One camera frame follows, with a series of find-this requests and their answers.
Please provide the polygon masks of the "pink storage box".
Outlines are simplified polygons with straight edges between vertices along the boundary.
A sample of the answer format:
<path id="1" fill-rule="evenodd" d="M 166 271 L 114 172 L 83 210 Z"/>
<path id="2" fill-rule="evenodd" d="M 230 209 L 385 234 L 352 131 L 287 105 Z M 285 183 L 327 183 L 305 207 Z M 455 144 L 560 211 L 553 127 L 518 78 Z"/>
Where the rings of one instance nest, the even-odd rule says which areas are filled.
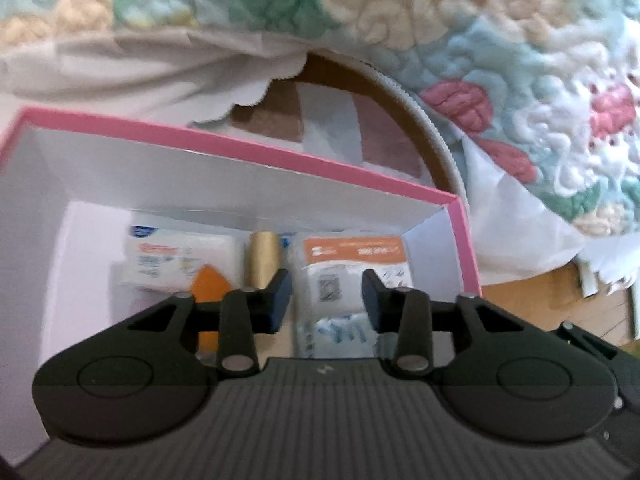
<path id="1" fill-rule="evenodd" d="M 1 133 L 1 453 L 46 440 L 32 378 L 55 353 L 156 300 L 120 278 L 146 218 L 210 232 L 401 235 L 416 286 L 478 292 L 460 198 L 282 148 L 122 118 L 26 108 Z"/>

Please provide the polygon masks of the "checkered oval rug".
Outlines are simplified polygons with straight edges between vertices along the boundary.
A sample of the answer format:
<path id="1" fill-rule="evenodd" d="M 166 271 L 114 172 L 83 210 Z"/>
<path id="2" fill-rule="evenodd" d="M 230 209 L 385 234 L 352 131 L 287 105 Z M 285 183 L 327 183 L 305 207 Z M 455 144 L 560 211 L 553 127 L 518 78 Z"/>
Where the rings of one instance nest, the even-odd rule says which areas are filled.
<path id="1" fill-rule="evenodd" d="M 224 133 L 432 186 L 469 203 L 454 156 L 416 98 L 373 66 L 311 52 L 293 78 L 236 104 Z"/>

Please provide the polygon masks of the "blue white wipes pack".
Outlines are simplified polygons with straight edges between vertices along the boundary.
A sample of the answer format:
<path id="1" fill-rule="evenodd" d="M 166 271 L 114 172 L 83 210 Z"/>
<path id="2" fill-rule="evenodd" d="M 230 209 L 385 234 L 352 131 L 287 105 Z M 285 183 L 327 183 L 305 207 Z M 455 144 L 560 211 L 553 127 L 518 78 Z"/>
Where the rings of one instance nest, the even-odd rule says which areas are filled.
<path id="1" fill-rule="evenodd" d="M 296 356 L 304 359 L 357 359 L 376 355 L 378 334 L 371 327 L 366 310 L 358 314 L 318 318 L 311 321 L 298 315 L 295 295 L 295 245 L 305 234 L 290 238 L 286 248 L 288 270 L 294 283 L 294 326 Z"/>

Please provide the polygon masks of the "papers under bed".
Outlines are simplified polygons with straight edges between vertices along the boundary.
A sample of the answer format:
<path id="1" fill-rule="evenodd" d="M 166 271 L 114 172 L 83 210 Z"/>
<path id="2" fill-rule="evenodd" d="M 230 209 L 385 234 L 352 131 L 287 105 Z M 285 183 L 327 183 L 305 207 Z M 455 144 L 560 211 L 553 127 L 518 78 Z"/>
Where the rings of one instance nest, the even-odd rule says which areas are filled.
<path id="1" fill-rule="evenodd" d="M 574 320 L 614 346 L 639 338 L 639 280 L 605 283 L 585 261 L 576 261 L 582 302 Z"/>

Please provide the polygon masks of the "floral quilt bedspread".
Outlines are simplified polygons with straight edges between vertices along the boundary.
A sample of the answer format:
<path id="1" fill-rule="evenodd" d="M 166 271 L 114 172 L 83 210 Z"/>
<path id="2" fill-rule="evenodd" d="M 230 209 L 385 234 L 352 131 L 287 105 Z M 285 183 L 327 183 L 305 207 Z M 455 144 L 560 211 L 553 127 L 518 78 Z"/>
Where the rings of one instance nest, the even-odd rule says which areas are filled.
<path id="1" fill-rule="evenodd" d="M 639 0 L 1 0 L 5 49 L 165 27 L 366 61 L 582 234 L 638 232 Z"/>

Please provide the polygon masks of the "small white tissue pack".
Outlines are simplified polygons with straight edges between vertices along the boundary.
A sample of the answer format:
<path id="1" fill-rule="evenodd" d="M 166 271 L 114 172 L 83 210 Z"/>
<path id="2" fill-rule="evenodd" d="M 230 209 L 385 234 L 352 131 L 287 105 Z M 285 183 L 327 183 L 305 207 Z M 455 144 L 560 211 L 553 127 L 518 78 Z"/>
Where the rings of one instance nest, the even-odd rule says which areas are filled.
<path id="1" fill-rule="evenodd" d="M 231 285 L 243 281 L 242 245 L 231 235 L 132 226 L 125 257 L 122 280 L 158 292 L 188 290 L 203 266 Z"/>

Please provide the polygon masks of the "foundation bottle gold cap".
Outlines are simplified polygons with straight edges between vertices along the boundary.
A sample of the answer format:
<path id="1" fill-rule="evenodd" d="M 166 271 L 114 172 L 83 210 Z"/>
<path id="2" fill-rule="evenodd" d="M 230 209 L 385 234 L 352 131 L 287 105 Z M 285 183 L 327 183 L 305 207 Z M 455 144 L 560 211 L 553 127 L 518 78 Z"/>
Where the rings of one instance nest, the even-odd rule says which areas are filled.
<path id="1" fill-rule="evenodd" d="M 246 288 L 265 289 L 280 269 L 280 236 L 272 231 L 250 234 L 245 253 Z"/>

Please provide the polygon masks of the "orange makeup sponge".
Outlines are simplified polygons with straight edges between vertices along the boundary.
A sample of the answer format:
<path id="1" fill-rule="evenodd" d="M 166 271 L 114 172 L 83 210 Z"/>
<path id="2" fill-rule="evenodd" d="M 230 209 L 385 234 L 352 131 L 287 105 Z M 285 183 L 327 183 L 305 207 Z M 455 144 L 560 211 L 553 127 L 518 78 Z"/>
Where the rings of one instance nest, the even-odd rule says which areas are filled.
<path id="1" fill-rule="evenodd" d="M 198 270 L 191 285 L 191 294 L 195 302 L 217 302 L 232 291 L 232 284 L 213 266 L 206 264 Z M 219 335 L 206 330 L 198 333 L 198 359 L 208 365 L 216 364 Z"/>

